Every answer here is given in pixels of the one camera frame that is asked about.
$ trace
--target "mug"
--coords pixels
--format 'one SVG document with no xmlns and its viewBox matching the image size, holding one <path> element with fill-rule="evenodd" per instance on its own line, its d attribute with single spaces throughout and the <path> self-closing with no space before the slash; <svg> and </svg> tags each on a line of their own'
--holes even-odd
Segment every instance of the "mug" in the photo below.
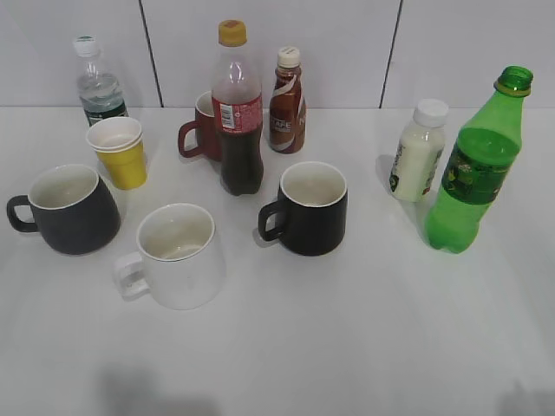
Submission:
<svg viewBox="0 0 555 416">
<path fill-rule="evenodd" d="M 88 130 L 86 140 L 116 187 L 134 189 L 147 181 L 147 162 L 139 121 L 131 117 L 101 120 Z"/>
<path fill-rule="evenodd" d="M 212 215 L 193 204 L 171 204 L 139 225 L 138 252 L 114 266 L 114 283 L 125 301 L 146 293 L 160 305 L 194 309 L 211 301 L 225 280 L 221 243 Z"/>
<path fill-rule="evenodd" d="M 266 230 L 272 215 L 276 215 L 276 226 Z M 281 175 L 277 201 L 258 214 L 258 233 L 264 241 L 279 238 L 297 254 L 319 256 L 342 242 L 346 218 L 345 177 L 327 163 L 302 162 Z"/>
<path fill-rule="evenodd" d="M 33 222 L 16 207 L 28 205 Z M 108 244 L 120 229 L 120 213 L 99 174 L 85 165 L 65 165 L 41 174 L 27 195 L 10 199 L 8 220 L 20 232 L 40 232 L 64 254 L 85 254 Z"/>
<path fill-rule="evenodd" d="M 185 136 L 193 129 L 195 129 L 197 146 L 185 150 Z M 206 91 L 197 98 L 194 106 L 194 121 L 189 121 L 181 126 L 177 138 L 177 148 L 184 158 L 192 158 L 203 153 L 207 158 L 217 162 L 222 160 L 222 149 L 214 126 L 211 91 Z"/>
</svg>

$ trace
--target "cola bottle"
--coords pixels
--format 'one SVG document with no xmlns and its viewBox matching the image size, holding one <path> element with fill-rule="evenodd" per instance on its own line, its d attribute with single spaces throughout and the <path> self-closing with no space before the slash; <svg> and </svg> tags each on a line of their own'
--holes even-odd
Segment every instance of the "cola bottle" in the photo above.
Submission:
<svg viewBox="0 0 555 416">
<path fill-rule="evenodd" d="M 256 193 L 264 175 L 262 87 L 246 53 L 245 24 L 225 20 L 218 29 L 221 47 L 212 76 L 212 104 L 222 148 L 222 183 L 232 195 Z"/>
</svg>

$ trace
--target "stacked cups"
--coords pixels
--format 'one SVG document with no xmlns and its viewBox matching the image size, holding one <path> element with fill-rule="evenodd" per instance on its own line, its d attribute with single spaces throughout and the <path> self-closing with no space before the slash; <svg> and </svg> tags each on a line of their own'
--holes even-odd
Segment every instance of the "stacked cups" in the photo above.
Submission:
<svg viewBox="0 0 555 416">
<path fill-rule="evenodd" d="M 133 189 L 147 180 L 142 127 L 130 117 L 112 117 L 94 124 L 87 142 L 108 170 L 114 185 Z"/>
</svg>

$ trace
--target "green bottle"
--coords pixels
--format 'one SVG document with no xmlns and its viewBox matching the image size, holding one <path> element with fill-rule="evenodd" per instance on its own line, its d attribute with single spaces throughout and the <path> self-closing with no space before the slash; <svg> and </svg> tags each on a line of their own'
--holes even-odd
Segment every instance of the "green bottle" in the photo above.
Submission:
<svg viewBox="0 0 555 416">
<path fill-rule="evenodd" d="M 532 78 L 526 68 L 505 68 L 492 98 L 459 131 L 437 201 L 426 218 L 428 241 L 435 249 L 460 253 L 476 238 L 480 220 L 522 146 L 522 104 Z"/>
</svg>

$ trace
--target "plastic bottle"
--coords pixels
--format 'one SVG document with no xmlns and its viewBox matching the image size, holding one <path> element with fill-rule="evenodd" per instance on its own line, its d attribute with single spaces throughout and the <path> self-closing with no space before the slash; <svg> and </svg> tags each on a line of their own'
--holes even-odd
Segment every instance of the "plastic bottle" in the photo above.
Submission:
<svg viewBox="0 0 555 416">
<path fill-rule="evenodd" d="M 306 103 L 301 86 L 301 53 L 285 46 L 277 53 L 276 87 L 270 101 L 270 146 L 295 153 L 304 144 Z"/>
<path fill-rule="evenodd" d="M 222 147 L 221 178 L 233 195 L 256 193 L 264 166 L 260 157 L 262 86 L 246 52 L 246 27 L 219 24 L 220 58 L 212 76 L 212 104 Z"/>
<path fill-rule="evenodd" d="M 460 253 L 472 244 L 480 220 L 497 197 L 522 146 L 520 124 L 532 72 L 507 67 L 496 91 L 459 131 L 437 201 L 426 218 L 430 245 Z"/>
<path fill-rule="evenodd" d="M 402 132 L 389 175 L 391 193 L 400 200 L 417 202 L 432 185 L 437 162 L 445 146 L 443 126 L 449 107 L 440 100 L 420 100 L 413 119 Z"/>
<path fill-rule="evenodd" d="M 109 117 L 127 116 L 120 83 L 108 71 L 96 39 L 93 36 L 81 36 L 74 40 L 73 46 L 82 59 L 77 88 L 88 124 L 92 126 Z"/>
</svg>

